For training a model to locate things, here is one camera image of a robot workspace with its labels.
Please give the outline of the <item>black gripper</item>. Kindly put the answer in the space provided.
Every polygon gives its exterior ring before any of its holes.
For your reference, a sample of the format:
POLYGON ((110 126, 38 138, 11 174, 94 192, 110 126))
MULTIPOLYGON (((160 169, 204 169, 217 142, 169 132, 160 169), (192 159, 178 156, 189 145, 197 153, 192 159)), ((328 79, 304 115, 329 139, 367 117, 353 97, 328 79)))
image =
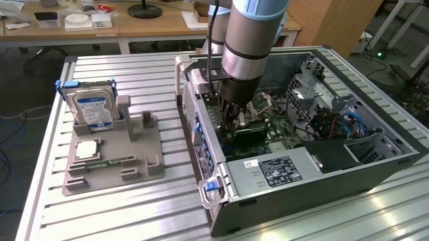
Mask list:
POLYGON ((236 78, 222 79, 218 87, 221 100, 237 105, 246 105, 254 98, 260 82, 260 77, 252 80, 240 80, 236 78))

